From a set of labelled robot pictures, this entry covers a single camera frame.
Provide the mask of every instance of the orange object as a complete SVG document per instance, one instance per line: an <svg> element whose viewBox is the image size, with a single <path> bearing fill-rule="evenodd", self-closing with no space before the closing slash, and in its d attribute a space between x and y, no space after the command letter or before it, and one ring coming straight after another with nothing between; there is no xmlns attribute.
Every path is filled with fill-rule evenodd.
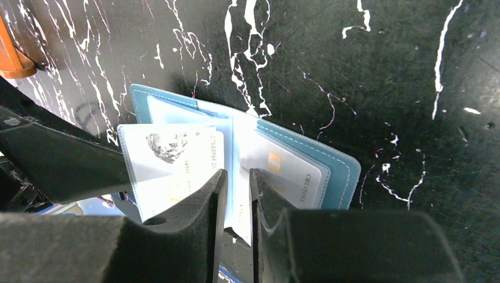
<svg viewBox="0 0 500 283"><path fill-rule="evenodd" d="M35 63L17 50L11 36L0 17L0 75L4 78L25 78L37 72Z"/></svg>

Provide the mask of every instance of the black tabletop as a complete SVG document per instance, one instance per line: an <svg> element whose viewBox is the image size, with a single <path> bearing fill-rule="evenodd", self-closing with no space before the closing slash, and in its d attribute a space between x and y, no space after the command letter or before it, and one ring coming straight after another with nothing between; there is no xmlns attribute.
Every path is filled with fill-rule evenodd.
<svg viewBox="0 0 500 283"><path fill-rule="evenodd" d="M361 163L351 208L427 212L468 281L500 279L498 1L0 7L42 69L19 89L70 123L117 144L131 83L253 108Z"/></svg>

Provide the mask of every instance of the credit card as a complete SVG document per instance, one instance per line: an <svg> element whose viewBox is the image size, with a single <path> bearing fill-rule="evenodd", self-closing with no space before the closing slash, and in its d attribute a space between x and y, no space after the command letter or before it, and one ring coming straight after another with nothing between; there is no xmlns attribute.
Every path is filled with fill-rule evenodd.
<svg viewBox="0 0 500 283"><path fill-rule="evenodd" d="M330 170L262 133L253 136L245 146L241 169L260 169L273 189L295 207L319 209Z"/></svg>
<svg viewBox="0 0 500 283"><path fill-rule="evenodd" d="M223 134L214 127L130 124L117 131L142 221L180 202L224 168Z"/></svg>

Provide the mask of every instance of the black marble surface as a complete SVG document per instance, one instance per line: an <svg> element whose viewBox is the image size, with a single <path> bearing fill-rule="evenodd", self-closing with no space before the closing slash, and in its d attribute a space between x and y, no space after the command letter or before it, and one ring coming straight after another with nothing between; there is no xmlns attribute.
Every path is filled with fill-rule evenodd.
<svg viewBox="0 0 500 283"><path fill-rule="evenodd" d="M359 160L353 209L427 212L468 281L500 280L499 1L0 7L43 70L19 89L70 123L117 144L131 83L251 109Z"/></svg>

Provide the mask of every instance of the card chip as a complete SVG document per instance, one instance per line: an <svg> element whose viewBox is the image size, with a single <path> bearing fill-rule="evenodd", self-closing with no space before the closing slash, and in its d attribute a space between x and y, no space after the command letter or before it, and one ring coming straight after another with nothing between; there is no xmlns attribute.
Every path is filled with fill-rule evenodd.
<svg viewBox="0 0 500 283"><path fill-rule="evenodd" d="M269 152L267 166L269 167L269 169L271 169L271 171L278 174L279 168L281 167L281 156L277 155L274 152Z"/></svg>

